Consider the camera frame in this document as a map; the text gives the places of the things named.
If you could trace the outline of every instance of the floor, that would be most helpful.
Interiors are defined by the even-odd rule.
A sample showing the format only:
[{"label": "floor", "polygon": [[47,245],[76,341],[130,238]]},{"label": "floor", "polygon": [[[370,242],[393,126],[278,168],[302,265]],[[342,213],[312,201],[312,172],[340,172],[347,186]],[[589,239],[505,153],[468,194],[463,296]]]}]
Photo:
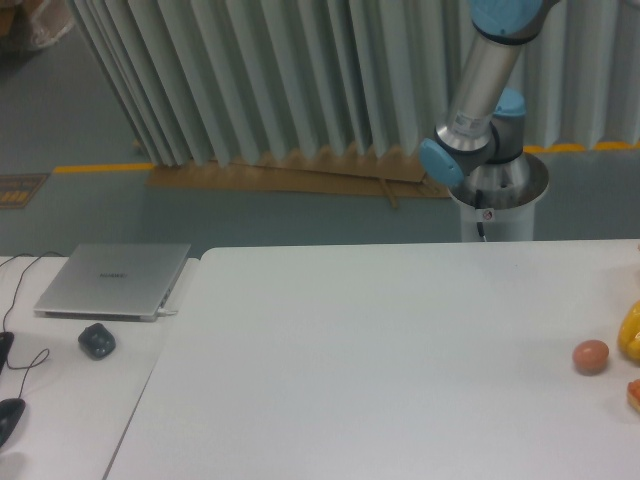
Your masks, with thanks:
[{"label": "floor", "polygon": [[[0,174],[143,162],[77,30],[41,53],[0,57]],[[640,150],[546,154],[552,184],[536,240],[639,238]],[[53,174],[24,210],[0,210],[0,255],[84,242],[212,247],[455,242],[450,200],[150,188],[148,172]]]}]

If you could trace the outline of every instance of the brown egg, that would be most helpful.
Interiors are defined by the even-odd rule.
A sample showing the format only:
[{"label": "brown egg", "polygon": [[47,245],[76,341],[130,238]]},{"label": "brown egg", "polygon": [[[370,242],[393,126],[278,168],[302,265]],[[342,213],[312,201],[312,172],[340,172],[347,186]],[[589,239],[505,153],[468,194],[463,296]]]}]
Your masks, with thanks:
[{"label": "brown egg", "polygon": [[587,340],[573,351],[573,363],[582,373],[594,374],[604,370],[609,358],[609,347],[600,340]]}]

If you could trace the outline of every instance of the white table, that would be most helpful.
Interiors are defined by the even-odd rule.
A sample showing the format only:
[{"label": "white table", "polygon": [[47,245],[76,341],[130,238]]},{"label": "white table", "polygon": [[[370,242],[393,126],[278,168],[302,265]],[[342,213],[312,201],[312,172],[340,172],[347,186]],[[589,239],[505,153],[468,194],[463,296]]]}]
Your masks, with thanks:
[{"label": "white table", "polygon": [[[0,319],[20,274],[32,261],[19,258],[0,269]],[[28,365],[45,347],[51,356],[27,377],[27,409],[0,449],[2,480],[102,479],[173,323],[169,317],[154,323],[103,322],[116,338],[116,350],[103,360],[91,360],[77,338],[95,321],[33,313],[33,305],[65,261],[46,258],[29,269],[7,321],[7,329],[15,334],[9,353],[12,365]],[[167,309],[180,306],[197,264],[187,262]],[[0,399],[18,395],[23,374],[5,366]]]},{"label": "white table", "polygon": [[636,245],[209,251],[108,478],[636,478]]}]

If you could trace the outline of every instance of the computer mouse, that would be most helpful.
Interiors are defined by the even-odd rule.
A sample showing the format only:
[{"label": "computer mouse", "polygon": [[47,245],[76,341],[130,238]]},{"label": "computer mouse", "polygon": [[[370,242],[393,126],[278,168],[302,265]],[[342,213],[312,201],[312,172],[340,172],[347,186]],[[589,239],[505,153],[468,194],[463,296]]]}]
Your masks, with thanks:
[{"label": "computer mouse", "polygon": [[95,360],[100,360],[116,348],[116,339],[101,323],[94,323],[78,337],[82,349]]},{"label": "computer mouse", "polygon": [[0,402],[0,447],[9,440],[26,406],[21,398],[7,398]]},{"label": "computer mouse", "polygon": [[13,333],[0,332],[0,373],[2,373],[2,368],[4,367],[4,364],[7,362],[7,357],[9,356],[9,350],[11,350],[12,344],[13,344]]}]

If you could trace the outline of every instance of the laptop lid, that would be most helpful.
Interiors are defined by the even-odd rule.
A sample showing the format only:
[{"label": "laptop lid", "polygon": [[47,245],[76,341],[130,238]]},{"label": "laptop lid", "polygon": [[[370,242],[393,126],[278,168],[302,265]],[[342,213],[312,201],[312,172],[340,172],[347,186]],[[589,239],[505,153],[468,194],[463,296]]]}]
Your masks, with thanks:
[{"label": "laptop lid", "polygon": [[79,245],[34,310],[57,316],[154,319],[189,248],[188,244]]}]

